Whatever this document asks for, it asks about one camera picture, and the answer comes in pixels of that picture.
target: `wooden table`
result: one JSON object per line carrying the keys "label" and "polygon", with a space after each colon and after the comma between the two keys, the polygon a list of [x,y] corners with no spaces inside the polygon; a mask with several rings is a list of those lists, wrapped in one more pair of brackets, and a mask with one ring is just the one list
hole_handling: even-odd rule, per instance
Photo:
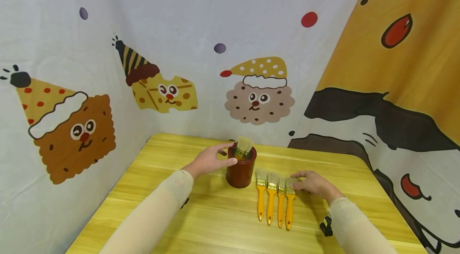
{"label": "wooden table", "polygon": [[[161,181],[192,161],[205,147],[220,142],[170,134],[152,136],[67,254],[99,253],[125,217]],[[298,170],[315,170],[356,203],[399,254],[426,253],[359,158],[263,145],[255,147],[258,152],[255,168],[272,170],[280,176],[289,176]],[[266,213],[260,222],[256,205],[255,175],[251,185],[244,189],[228,185],[225,169],[202,176],[193,186],[190,201],[176,215],[153,253],[344,253],[334,237],[325,237],[319,229],[327,214],[320,197],[297,195],[290,231],[285,226],[279,229],[276,220],[268,226]]]}

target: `brush holder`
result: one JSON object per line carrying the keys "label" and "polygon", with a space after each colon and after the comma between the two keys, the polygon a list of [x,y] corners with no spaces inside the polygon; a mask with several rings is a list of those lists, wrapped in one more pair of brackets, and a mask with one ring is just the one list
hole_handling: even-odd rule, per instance
{"label": "brush holder", "polygon": [[[228,159],[235,157],[235,149],[237,143],[235,143],[228,150]],[[256,161],[257,151],[253,147],[248,153],[248,160],[238,161],[233,166],[227,167],[227,173],[225,178],[227,182],[235,188],[244,188],[251,184],[252,171],[254,170],[254,163]]]}

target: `red tongue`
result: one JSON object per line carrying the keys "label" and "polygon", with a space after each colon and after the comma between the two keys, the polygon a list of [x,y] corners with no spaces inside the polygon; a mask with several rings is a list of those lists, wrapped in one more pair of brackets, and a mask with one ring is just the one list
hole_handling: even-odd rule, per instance
{"label": "red tongue", "polygon": [[394,48],[401,43],[412,29],[412,17],[410,14],[394,21],[382,35],[382,45],[386,48]]}
{"label": "red tongue", "polygon": [[406,174],[402,177],[401,179],[401,187],[403,188],[403,190],[405,191],[405,193],[412,197],[412,198],[415,198],[415,197],[420,197],[421,196],[421,192],[420,192],[420,187],[414,183],[412,183],[412,181],[410,180],[409,178],[409,174]]}

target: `paint brush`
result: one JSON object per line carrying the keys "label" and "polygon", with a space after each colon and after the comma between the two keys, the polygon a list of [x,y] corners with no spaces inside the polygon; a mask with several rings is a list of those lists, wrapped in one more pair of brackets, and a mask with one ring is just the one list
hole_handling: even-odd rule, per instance
{"label": "paint brush", "polygon": [[283,227],[283,215],[284,215],[284,195],[286,193],[285,190],[286,186],[286,179],[279,178],[278,179],[278,227]]}
{"label": "paint brush", "polygon": [[257,215],[259,221],[264,216],[264,191],[267,189],[267,171],[263,169],[256,170],[256,188],[258,191]]}
{"label": "paint brush", "polygon": [[248,153],[251,151],[254,142],[244,136],[238,136],[238,143],[236,144],[235,157],[237,160],[247,160]]}
{"label": "paint brush", "polygon": [[291,188],[291,184],[297,182],[295,178],[286,178],[286,197],[287,197],[287,207],[286,207],[286,229],[291,229],[292,225],[292,216],[293,216],[293,203],[295,199],[295,190]]}
{"label": "paint brush", "polygon": [[267,175],[267,192],[268,192],[268,204],[267,204],[267,223],[272,224],[273,220],[273,197],[278,192],[278,176],[275,173],[268,173]]}

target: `hand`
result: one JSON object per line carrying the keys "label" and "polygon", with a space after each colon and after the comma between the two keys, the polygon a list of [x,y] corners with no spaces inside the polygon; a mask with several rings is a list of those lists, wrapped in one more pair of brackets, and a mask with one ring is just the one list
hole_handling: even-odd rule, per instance
{"label": "hand", "polygon": [[305,190],[312,194],[319,194],[329,205],[335,199],[345,197],[332,183],[315,171],[304,170],[294,173],[291,177],[305,177],[303,181],[298,181],[291,185],[294,190]]}
{"label": "hand", "polygon": [[215,172],[215,170],[221,169],[223,167],[235,165],[238,162],[236,158],[225,160],[218,160],[217,158],[218,153],[221,155],[227,155],[227,152],[224,151],[224,148],[232,147],[233,144],[234,142],[208,147],[200,152],[194,161],[182,169],[190,173],[190,175],[192,175],[193,179],[196,181],[201,175]]}

